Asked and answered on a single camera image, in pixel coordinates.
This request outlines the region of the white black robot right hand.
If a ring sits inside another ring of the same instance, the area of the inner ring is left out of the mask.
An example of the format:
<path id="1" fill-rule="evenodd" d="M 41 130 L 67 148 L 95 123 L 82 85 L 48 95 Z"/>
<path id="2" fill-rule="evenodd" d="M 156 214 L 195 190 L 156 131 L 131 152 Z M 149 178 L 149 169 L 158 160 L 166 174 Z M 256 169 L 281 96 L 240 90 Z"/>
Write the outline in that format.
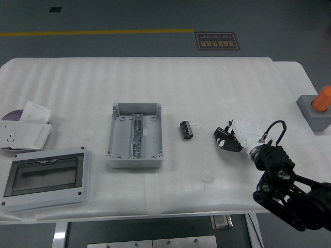
<path id="1" fill-rule="evenodd" d="M 250 155 L 264 144 L 261 141 L 263 134 L 264 132 L 258 123 L 233 119 L 228 122 L 224 129 L 218 127 L 214 132 L 214 137 L 221 149 L 240 152 L 245 148 Z"/>

